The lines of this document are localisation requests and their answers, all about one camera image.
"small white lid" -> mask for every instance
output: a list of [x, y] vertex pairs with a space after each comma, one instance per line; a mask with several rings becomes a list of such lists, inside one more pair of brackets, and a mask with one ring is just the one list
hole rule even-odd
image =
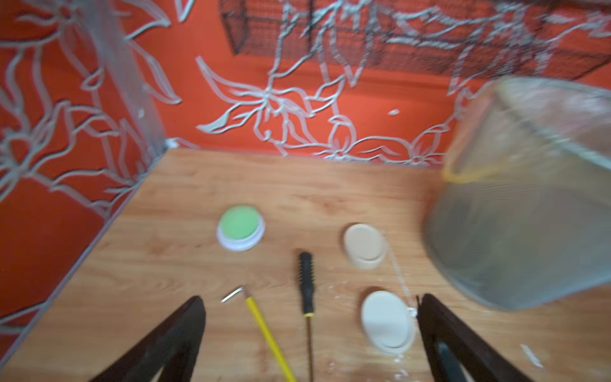
[[397, 295], [380, 290], [365, 298], [360, 319], [371, 343], [383, 353], [403, 354], [415, 338], [414, 317]]
[[265, 221], [261, 216], [259, 216], [259, 221], [255, 232], [244, 239], [236, 240], [225, 236], [220, 223], [216, 228], [216, 238], [218, 239], [219, 243], [229, 251], [234, 252], [247, 251], [248, 249], [259, 244], [259, 241], [261, 241], [261, 239], [263, 238], [264, 233]]
[[343, 241], [345, 251], [358, 268], [375, 268], [386, 258], [386, 240], [380, 231], [368, 224], [350, 226]]

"white jar lid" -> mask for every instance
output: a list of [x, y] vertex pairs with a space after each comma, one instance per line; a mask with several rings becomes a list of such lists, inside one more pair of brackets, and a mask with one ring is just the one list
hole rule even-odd
[[237, 205], [229, 208], [216, 228], [219, 243], [230, 251], [246, 251], [261, 241], [265, 222], [256, 208]]
[[358, 268], [375, 268], [386, 258], [386, 240], [380, 231], [368, 224], [350, 226], [343, 241], [345, 251]]
[[368, 295], [360, 319], [371, 343], [385, 354], [403, 354], [414, 343], [414, 317], [393, 293], [380, 290]]

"beige lid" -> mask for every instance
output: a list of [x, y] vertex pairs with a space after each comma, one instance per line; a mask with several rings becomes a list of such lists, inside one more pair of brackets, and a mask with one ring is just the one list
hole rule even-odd
[[368, 224], [355, 224], [344, 233], [344, 249], [355, 266], [372, 269], [384, 262], [386, 241], [384, 237]]

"screwdriver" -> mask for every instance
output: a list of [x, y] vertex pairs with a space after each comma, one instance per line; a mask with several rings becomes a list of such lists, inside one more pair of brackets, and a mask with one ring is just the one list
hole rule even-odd
[[299, 255], [299, 280], [301, 282], [301, 297], [303, 299], [305, 325], [307, 328], [308, 359], [310, 361], [310, 382], [314, 381], [314, 360], [312, 356], [312, 323], [314, 316], [314, 273], [312, 255], [301, 252]]

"screwdriver shaft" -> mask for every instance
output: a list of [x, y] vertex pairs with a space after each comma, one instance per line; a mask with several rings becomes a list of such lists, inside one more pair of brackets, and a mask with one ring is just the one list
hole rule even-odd
[[310, 382], [314, 382], [314, 356], [312, 355], [312, 318], [305, 318], [307, 327], [307, 356], [310, 361]]

